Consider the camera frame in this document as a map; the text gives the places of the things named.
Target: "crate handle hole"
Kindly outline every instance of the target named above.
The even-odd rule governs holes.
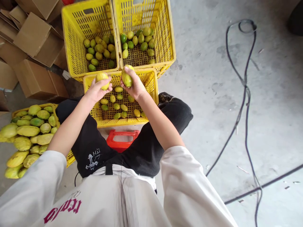
[[[83,10],[83,13],[85,13],[85,14],[94,13],[94,9],[93,8],[85,9],[85,10]]]
[[[143,4],[143,3],[144,3],[144,0],[133,0],[133,5]]]
[[[124,142],[124,143],[129,143],[134,140],[133,136],[115,136],[113,138],[115,142]]]

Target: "white jacket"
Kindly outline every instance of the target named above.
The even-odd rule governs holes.
[[[185,147],[167,149],[160,166],[164,207],[153,178],[119,165],[113,165],[113,175],[97,170],[54,204],[66,159],[46,151],[0,197],[0,227],[237,226]]]

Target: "plastic crate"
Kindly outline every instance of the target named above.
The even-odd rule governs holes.
[[[158,98],[158,81],[157,81],[156,70],[153,68],[137,69],[135,70],[135,72],[140,77],[147,92],[151,95],[152,99],[155,101],[156,104],[158,104],[159,98]],[[111,83],[113,84],[113,88],[120,86],[121,71],[109,72],[107,74],[112,77]],[[96,74],[84,77],[83,79],[84,92],[86,92],[89,89],[95,77]],[[109,101],[110,95],[113,94],[116,96],[117,93],[113,90],[112,92],[107,93],[104,96],[104,98]],[[113,103],[109,101],[108,111],[103,111],[101,109],[100,102],[97,102],[94,108],[91,110],[91,116],[96,120],[97,128],[115,127],[115,126],[123,126],[123,125],[139,125],[148,122],[147,118],[143,118],[143,117],[137,118],[134,115],[134,109],[139,110],[140,106],[136,101],[135,102],[128,101],[127,97],[129,94],[127,93],[127,91],[123,90],[121,94],[123,95],[123,100],[116,100],[116,103],[125,104],[128,107],[127,118],[113,119],[114,115],[116,113],[121,113],[122,110],[121,109],[115,110],[112,106]]]
[[[116,46],[115,68],[109,69],[110,59],[99,61],[97,71],[113,72],[119,70],[117,37],[114,25],[114,14],[110,0],[90,0],[71,4],[62,9],[62,23],[68,70],[72,78],[83,82],[83,77],[96,72],[88,70],[84,39],[100,38],[103,35],[114,35]]]
[[[59,127],[60,127],[60,122],[59,122],[59,119],[58,119],[58,117],[57,117],[57,115],[56,115],[56,108],[57,108],[58,105],[52,104],[52,103],[47,103],[47,104],[42,104],[42,105],[39,105],[39,106],[40,106],[42,109],[43,109],[44,107],[46,107],[46,106],[51,106],[51,107],[53,108],[54,117],[55,117],[55,119],[56,119],[56,125],[57,125],[57,128],[59,128]],[[15,111],[15,112],[13,112],[13,113],[12,113],[12,118],[14,118],[18,112],[24,111],[24,110],[25,110],[25,111],[28,111],[28,109],[29,109],[29,108],[25,108],[25,109],[17,110],[17,111]],[[75,159],[75,157],[74,157],[74,155],[73,155],[73,152],[70,151],[70,152],[68,153],[67,157],[66,157],[66,161],[67,161],[67,166],[66,166],[66,168],[69,167],[75,160],[76,160],[76,159]]]
[[[119,48],[119,65],[131,65],[135,69],[154,68],[160,78],[176,60],[175,38],[169,0],[143,0],[133,4],[133,0],[113,0],[116,32]],[[126,59],[122,58],[120,34],[129,31],[136,33],[139,29],[149,26],[155,33],[155,56],[149,57],[142,52],[140,44],[129,49]],[[155,64],[148,60],[155,58]]]

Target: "concrete floor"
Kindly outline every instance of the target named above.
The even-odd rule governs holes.
[[[264,184],[302,164],[303,160],[303,37],[288,33],[286,21],[299,0],[171,0],[177,60],[159,79],[159,91],[167,91],[192,108],[194,119],[182,138],[207,172],[208,165],[222,149],[241,104],[243,88],[232,71],[225,51],[227,26],[249,18],[258,26],[257,41],[248,70],[252,93],[248,146],[256,174]],[[243,71],[252,37],[233,29],[231,55]],[[73,82],[70,91],[81,93]],[[18,86],[8,94],[10,109],[27,107],[36,101],[23,98]],[[0,126],[10,115],[0,117]],[[131,130],[134,127],[118,128]],[[102,130],[106,136],[109,130]],[[14,180],[3,179],[5,162],[15,151],[0,144],[0,195]],[[65,172],[57,198],[74,187],[76,163]],[[259,210],[259,226],[301,226],[303,170],[264,189]],[[244,147],[244,122],[209,180],[224,201],[254,188]],[[157,176],[158,197],[163,202],[161,176]],[[239,226],[254,226],[256,195],[228,205]]]

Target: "black pants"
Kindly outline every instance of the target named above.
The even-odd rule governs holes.
[[[59,104],[56,114],[61,124],[72,113],[80,99],[81,97],[68,99]],[[190,107],[180,99],[164,92],[159,95],[159,102],[160,110],[181,134],[193,118]],[[88,115],[72,147],[72,152],[78,163],[78,171],[83,178],[107,163],[122,165],[133,169],[137,174],[154,177],[159,173],[160,159],[164,150],[150,123],[147,123],[131,146],[123,153],[118,153],[107,145],[97,129],[96,121]]]

